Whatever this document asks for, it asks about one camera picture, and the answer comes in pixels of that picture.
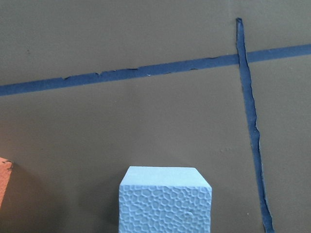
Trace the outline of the light blue block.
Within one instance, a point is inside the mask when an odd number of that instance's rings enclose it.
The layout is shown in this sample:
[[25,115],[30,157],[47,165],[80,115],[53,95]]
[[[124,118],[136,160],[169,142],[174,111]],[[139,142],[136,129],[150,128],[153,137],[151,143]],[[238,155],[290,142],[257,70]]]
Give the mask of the light blue block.
[[211,203],[193,167],[130,166],[119,185],[119,232],[208,233]]

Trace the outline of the orange foam block left side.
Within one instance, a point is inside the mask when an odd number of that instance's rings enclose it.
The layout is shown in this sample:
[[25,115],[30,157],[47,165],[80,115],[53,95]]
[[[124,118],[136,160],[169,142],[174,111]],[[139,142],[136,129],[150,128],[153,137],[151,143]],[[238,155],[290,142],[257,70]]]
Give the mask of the orange foam block left side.
[[2,206],[13,167],[14,164],[11,161],[2,157],[0,158],[0,206]]

